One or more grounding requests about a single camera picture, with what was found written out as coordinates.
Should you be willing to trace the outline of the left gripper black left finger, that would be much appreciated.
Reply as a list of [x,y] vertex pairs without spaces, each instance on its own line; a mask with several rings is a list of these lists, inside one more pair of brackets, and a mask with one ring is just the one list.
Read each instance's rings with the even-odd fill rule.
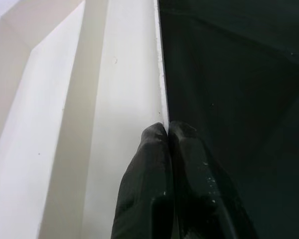
[[174,191],[167,133],[161,123],[142,132],[141,142],[121,180],[111,237],[169,239]]

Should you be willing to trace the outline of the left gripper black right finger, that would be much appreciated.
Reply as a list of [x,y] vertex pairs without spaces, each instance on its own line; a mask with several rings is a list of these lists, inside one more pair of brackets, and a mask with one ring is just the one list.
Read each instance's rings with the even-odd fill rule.
[[181,239],[256,239],[257,232],[226,171],[197,130],[169,124],[175,209]]

